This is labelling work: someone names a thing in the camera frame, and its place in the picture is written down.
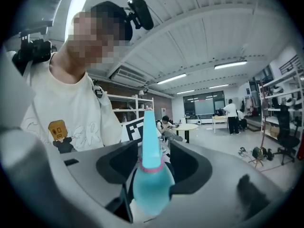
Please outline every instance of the round table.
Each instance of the round table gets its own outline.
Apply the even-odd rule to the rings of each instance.
[[[187,143],[189,143],[189,131],[197,129],[198,127],[196,124],[182,123],[179,127],[172,128],[172,130],[175,130],[177,135],[179,135],[179,131],[185,131],[185,139]]]

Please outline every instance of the desk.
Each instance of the desk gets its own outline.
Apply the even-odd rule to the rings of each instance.
[[[179,127],[172,128],[172,130],[176,131],[176,135],[179,135],[179,131],[185,131],[185,139],[187,140],[187,143],[189,143],[189,131],[197,129],[199,126],[196,124],[191,123],[182,123],[179,125]]]
[[[212,128],[215,133],[215,123],[227,123],[227,129],[228,129],[228,117],[227,116],[213,116],[212,117]]]

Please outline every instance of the air conditioner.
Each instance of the air conditioner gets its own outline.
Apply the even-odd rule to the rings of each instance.
[[[142,87],[147,83],[147,80],[142,75],[123,67],[120,67],[112,75],[111,79],[115,82],[133,87]]]

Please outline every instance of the white t-shirt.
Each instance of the white t-shirt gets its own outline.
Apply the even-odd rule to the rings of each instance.
[[[122,127],[103,91],[98,99],[85,73],[76,84],[57,80],[49,61],[31,66],[27,77],[36,95],[21,128],[63,152],[85,151],[119,143]]]
[[[237,107],[234,103],[228,104],[223,108],[224,111],[228,112],[228,117],[236,117],[237,115]]]
[[[244,113],[242,113],[241,111],[237,111],[238,114],[238,119],[241,121],[242,119],[244,119]]]
[[[156,125],[156,128],[158,129],[158,131],[162,132],[162,128],[168,128],[168,127],[170,127],[170,126],[172,126],[172,124],[169,123],[169,122],[166,123],[166,124],[163,124],[163,123],[161,123],[161,122],[158,122],[157,125]]]

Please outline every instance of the light blue bottle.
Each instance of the light blue bottle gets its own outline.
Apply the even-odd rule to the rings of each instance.
[[[144,213],[158,215],[170,201],[174,179],[163,162],[153,111],[144,112],[142,143],[142,165],[133,181],[134,199]]]

